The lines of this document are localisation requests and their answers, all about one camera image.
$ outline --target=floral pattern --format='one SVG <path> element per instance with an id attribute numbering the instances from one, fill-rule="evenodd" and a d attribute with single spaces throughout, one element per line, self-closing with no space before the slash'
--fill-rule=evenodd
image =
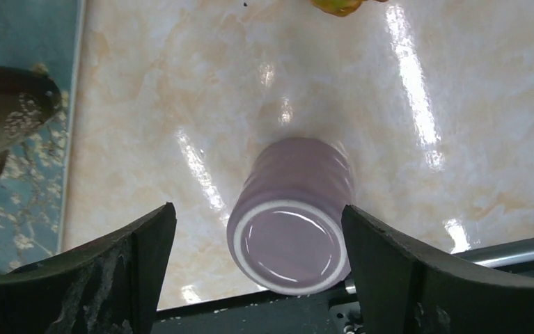
<path id="1" fill-rule="evenodd" d="M 68 91 L 82 1 L 0 1 L 0 65 L 44 63 L 65 91 L 63 110 L 12 147 L 0 177 L 0 272 L 60 251 L 68 151 Z"/>

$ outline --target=cup bottom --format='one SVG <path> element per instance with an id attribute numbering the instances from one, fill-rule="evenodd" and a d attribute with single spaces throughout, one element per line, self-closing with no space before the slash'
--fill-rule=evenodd
<path id="1" fill-rule="evenodd" d="M 250 279 L 281 294 L 313 294 L 349 272 L 340 226 L 295 200 L 264 202 L 244 214 L 234 231 L 233 257 Z"/>

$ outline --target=white rim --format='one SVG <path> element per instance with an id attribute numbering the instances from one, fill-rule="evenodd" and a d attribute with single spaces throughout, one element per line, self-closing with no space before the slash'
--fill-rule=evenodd
<path id="1" fill-rule="evenodd" d="M 338 262 L 338 265 L 336 266 L 334 271 L 324 281 L 316 285 L 312 285 L 310 287 L 302 287 L 302 288 L 283 287 L 283 286 L 280 286 L 280 285 L 277 285 L 277 284 L 274 284 L 272 282 L 265 280 L 263 277 L 258 275 L 258 273 L 256 273 L 256 271 L 254 271 L 251 268 L 251 266 L 248 264 L 248 262 L 246 261 L 246 258 L 244 257 L 244 254 L 242 252 L 242 231 L 244 231 L 244 228 L 249 224 L 250 220 L 254 218 L 256 215 L 260 214 L 261 212 L 265 212 L 267 210 L 274 209 L 277 207 L 293 207 L 296 209 L 301 209 L 301 210 L 310 212 L 316 215 L 319 219 L 321 219 L 333 231 L 334 237 L 336 238 L 336 241 L 338 242 L 338 245 L 340 246 L 340 261 Z M 252 279 L 254 279 L 258 284 L 266 287 L 267 289 L 276 290 L 277 292 L 281 292 L 283 294 L 310 294 L 310 293 L 319 291 L 321 289 L 324 289 L 326 286 L 335 283 L 335 280 L 338 279 L 338 277 L 340 276 L 347 262 L 347 249 L 345 248 L 345 240 L 343 239 L 343 231 L 340 229 L 340 227 L 336 225 L 336 223 L 334 223 L 332 218 L 330 218 L 330 216 L 325 214 L 322 210 L 316 207 L 313 207 L 312 205 L 308 205 L 302 202 L 297 202 L 295 200 L 273 200 L 271 202 L 265 202 L 261 205 L 257 205 L 253 209 L 249 210 L 245 215 L 243 215 L 243 217 L 240 219 L 240 222 L 238 223 L 238 226 L 236 226 L 236 229 L 234 230 L 233 243 L 234 243 L 234 255 L 237 258 L 243 270 L 245 270 L 246 273 Z"/>

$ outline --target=purple ceramic cup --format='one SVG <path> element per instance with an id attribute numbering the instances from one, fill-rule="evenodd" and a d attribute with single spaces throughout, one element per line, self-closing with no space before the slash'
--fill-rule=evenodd
<path id="1" fill-rule="evenodd" d="M 343 154 L 315 139 L 289 138 L 256 159 L 228 221 L 228 247 L 254 282 L 280 294 L 312 294 L 350 272 L 340 227 L 354 202 Z"/>

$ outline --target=marble tile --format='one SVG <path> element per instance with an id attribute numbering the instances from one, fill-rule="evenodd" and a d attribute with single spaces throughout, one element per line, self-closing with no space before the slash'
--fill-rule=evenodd
<path id="1" fill-rule="evenodd" d="M 159 308 L 258 291 L 224 225 L 258 153 L 344 150 L 356 204 L 457 252 L 534 237 L 534 3 L 88 2 L 65 249 L 163 202 Z"/>

